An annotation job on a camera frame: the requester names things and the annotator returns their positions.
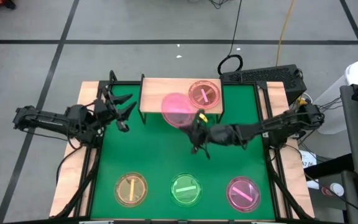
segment white cable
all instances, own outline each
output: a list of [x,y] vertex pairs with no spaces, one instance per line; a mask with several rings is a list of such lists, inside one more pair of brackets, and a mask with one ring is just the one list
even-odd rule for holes
[[302,95],[306,95],[306,96],[309,98],[310,103],[313,103],[313,99],[310,97],[310,95],[309,95],[309,94],[307,94],[307,93],[302,93]]

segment pink stick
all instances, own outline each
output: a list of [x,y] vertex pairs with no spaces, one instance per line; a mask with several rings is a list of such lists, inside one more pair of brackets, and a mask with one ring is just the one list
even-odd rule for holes
[[244,198],[246,198],[248,201],[252,202],[254,200],[254,199],[252,199],[252,197],[248,196],[246,193],[242,192],[237,187],[233,187],[232,189],[233,189],[233,191],[237,192],[239,195],[241,195]]
[[201,89],[201,93],[203,94],[203,97],[204,97],[205,103],[208,103],[208,98],[206,97],[206,94],[205,94],[204,89]]

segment wooden board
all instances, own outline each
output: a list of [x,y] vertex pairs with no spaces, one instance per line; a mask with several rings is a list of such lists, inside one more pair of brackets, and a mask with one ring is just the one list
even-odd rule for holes
[[[273,116],[279,115],[289,109],[287,96],[285,94],[285,89],[282,82],[267,82],[267,89]],[[298,143],[294,139],[288,138],[287,144],[294,147],[295,149],[298,149]],[[292,147],[287,146],[280,151],[285,180],[287,182],[287,189],[293,195],[298,204],[303,208],[303,210],[311,217],[314,217],[314,211],[305,179],[305,173],[303,172],[302,161],[299,156],[299,152],[296,152]],[[285,218],[286,215],[284,202],[282,199],[283,196],[278,187],[276,187],[276,192],[279,199],[280,216]],[[293,218],[298,217],[293,210],[292,215]]]
[[[81,85],[80,94],[78,96],[78,104],[87,105],[92,103],[96,99],[96,94],[98,92],[99,82],[83,82]],[[72,143],[75,147],[79,146],[77,140],[72,139]],[[65,155],[73,151],[73,148],[69,144],[66,146]],[[52,207],[50,209],[50,216],[54,216],[61,212],[65,205],[70,201],[74,193],[77,191],[81,178],[81,171],[85,158],[85,147],[78,150],[72,156],[67,158],[63,163],[62,168],[60,169],[59,181],[56,186],[55,196],[53,198]],[[89,189],[84,193],[83,198],[88,198]],[[80,215],[84,215],[85,210],[81,209]]]
[[[197,81],[214,83],[219,93],[221,92],[221,80],[217,78],[144,78],[140,111],[143,113],[161,113],[164,97],[170,93],[181,93],[188,96],[190,86]],[[219,103],[210,109],[206,109],[205,113],[221,114],[222,111],[222,96],[219,94]]]
[[[83,82],[81,86],[80,95],[78,97],[78,103],[88,104],[91,103],[95,98],[98,91],[99,82]],[[285,95],[285,89],[283,83],[280,82],[268,82],[268,95],[270,98],[270,104],[272,107],[273,115],[278,115],[288,109],[287,97]],[[263,92],[259,91],[260,101],[262,104],[262,114],[264,118],[267,118],[267,111],[265,107],[265,101],[263,98]],[[288,144],[297,148],[295,140],[289,140]],[[71,147],[67,145],[66,153],[72,151]],[[299,154],[292,148],[286,147],[281,150],[283,168],[285,173],[285,179],[287,187],[295,200],[302,206],[307,214],[314,216],[313,207],[311,206],[309,191],[306,184],[305,175],[303,172],[303,166],[299,157]],[[56,188],[55,197],[53,199],[50,215],[56,215],[60,212],[67,202],[71,199],[73,194],[78,188],[80,181],[81,170],[83,161],[85,158],[85,150],[79,151],[72,157],[66,160],[62,165],[60,172],[60,180]],[[285,218],[285,207],[283,202],[283,196],[280,190],[277,189],[278,206],[281,217]],[[80,215],[85,215],[85,208],[88,203],[87,198],[89,190],[84,193],[83,203],[80,210]]]

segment green mat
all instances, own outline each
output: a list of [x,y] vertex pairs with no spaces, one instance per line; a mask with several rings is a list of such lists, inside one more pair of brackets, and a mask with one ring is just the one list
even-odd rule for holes
[[[116,85],[113,92],[132,93],[132,99],[138,99],[139,85]],[[222,124],[258,122],[253,86],[224,86],[224,103]],[[209,144],[209,161],[203,151],[191,154],[188,137],[171,127],[161,114],[148,114],[143,125],[134,110],[127,124],[131,129],[128,133],[119,132],[115,123],[106,130],[91,218],[274,220],[260,136],[246,151]],[[128,172],[142,174],[149,187],[145,200],[134,208],[121,206],[114,197],[116,182]],[[192,207],[179,206],[170,195],[171,181],[181,173],[195,176],[203,189]],[[259,186],[261,201],[253,212],[238,212],[227,201],[226,187],[238,176],[248,177]]]

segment black floor stripe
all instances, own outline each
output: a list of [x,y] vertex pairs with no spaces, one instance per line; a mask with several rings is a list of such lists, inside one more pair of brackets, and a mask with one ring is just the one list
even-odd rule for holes
[[[0,40],[0,44],[59,44],[61,40]],[[142,45],[142,44],[231,44],[231,40],[64,40],[64,44]],[[235,40],[235,44],[277,45],[278,40]],[[358,45],[358,40],[283,40],[283,45]]]
[[347,19],[349,20],[351,26],[352,26],[352,29],[354,31],[354,34],[356,35],[357,37],[357,40],[358,40],[358,26],[352,16],[352,13],[349,9],[349,6],[347,6],[347,3],[345,0],[340,0],[341,4],[342,4],[342,7],[343,7],[343,10],[345,11],[345,14],[347,16]]
[[[47,75],[47,78],[44,83],[44,87],[42,88],[40,98],[37,103],[37,109],[41,110],[44,106],[45,99],[47,97],[50,84],[52,82],[53,75],[55,74],[55,70],[60,58],[60,55],[62,54],[63,46],[64,46],[64,40],[67,38],[68,30],[70,29],[71,23],[73,22],[74,14],[78,5],[79,0],[74,0],[73,5],[71,7],[70,13],[68,15],[65,28],[63,30],[63,34],[60,37],[60,41],[58,44],[58,47],[55,52],[55,56],[53,57],[53,60],[51,62],[49,72]],[[11,203],[13,193],[15,191],[17,182],[19,180],[20,174],[23,169],[25,158],[27,157],[27,153],[29,151],[31,141],[32,141],[33,134],[26,134],[22,149],[19,153],[19,157],[17,158],[16,165],[14,167],[11,179],[9,181],[9,184],[7,186],[7,189],[5,191],[4,198],[2,199],[1,205],[0,205],[0,223],[3,223],[5,220],[5,216],[7,213],[7,209],[9,208],[9,204]]]
[[[278,40],[235,40],[235,44],[277,45]],[[231,44],[231,40],[66,40],[65,44],[141,45],[141,44]],[[357,40],[283,40],[283,45],[357,45]]]
[[0,40],[0,44],[59,44],[60,40]]

